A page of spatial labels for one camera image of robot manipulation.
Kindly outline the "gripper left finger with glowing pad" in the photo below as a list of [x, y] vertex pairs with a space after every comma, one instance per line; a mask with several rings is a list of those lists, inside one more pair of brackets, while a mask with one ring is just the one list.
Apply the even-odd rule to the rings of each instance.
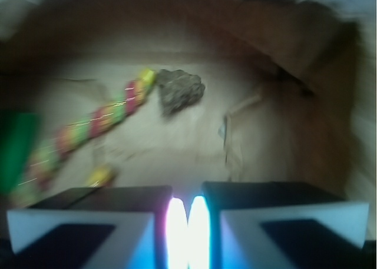
[[7, 212], [8, 268], [187, 268], [168, 185], [71, 188]]

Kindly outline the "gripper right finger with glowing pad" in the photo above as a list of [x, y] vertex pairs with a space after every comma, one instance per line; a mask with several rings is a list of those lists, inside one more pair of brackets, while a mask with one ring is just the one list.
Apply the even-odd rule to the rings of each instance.
[[369, 205], [303, 182], [211, 182], [189, 215], [190, 268], [368, 268]]

